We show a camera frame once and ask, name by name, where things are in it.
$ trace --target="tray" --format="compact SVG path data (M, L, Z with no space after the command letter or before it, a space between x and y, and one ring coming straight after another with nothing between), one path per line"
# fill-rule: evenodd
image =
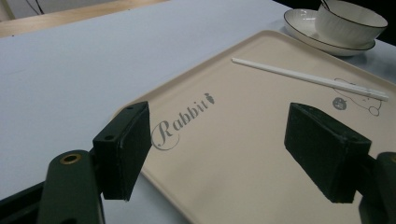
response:
M381 102L231 62L240 58L384 91ZM312 105L396 146L395 86L273 31L260 32L134 100L148 101L153 147L144 175L192 223L361 223L330 203L285 149L291 102Z

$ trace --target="saucer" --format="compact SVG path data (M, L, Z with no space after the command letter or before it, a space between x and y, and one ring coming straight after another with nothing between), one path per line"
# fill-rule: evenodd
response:
M368 43L359 48L343 48L327 43L326 39L319 36L315 29L315 19L317 12L310 9L291 9L285 12L286 30L316 49L323 50L334 56L353 56L363 53L375 46L375 41Z

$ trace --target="white chopstick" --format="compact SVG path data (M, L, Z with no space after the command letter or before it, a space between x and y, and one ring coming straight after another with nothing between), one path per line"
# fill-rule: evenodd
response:
M359 95L372 97L381 101L387 101L389 99L389 97L382 91L370 90L365 87L343 83L343 82L327 79L324 77L315 77L304 73L290 71L287 69L278 68L267 64L254 63L242 59L232 58L232 61L233 63L239 63L245 66L258 68L267 72L277 73L286 77L294 77L303 81L313 82L319 85L335 88L337 90L353 92Z

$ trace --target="white table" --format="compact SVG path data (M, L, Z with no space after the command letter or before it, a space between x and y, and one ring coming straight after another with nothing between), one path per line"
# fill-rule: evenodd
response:
M172 0L0 39L0 199L45 179L57 155L92 148L120 106L261 30L286 33L270 0ZM343 58L396 83L396 47ZM186 223L142 176L107 223Z

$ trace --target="spoon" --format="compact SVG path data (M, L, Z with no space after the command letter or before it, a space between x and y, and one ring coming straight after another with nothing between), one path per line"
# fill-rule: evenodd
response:
M329 5L327 5L326 0L320 0L320 1L322 2L323 6L324 6L327 10L330 11Z

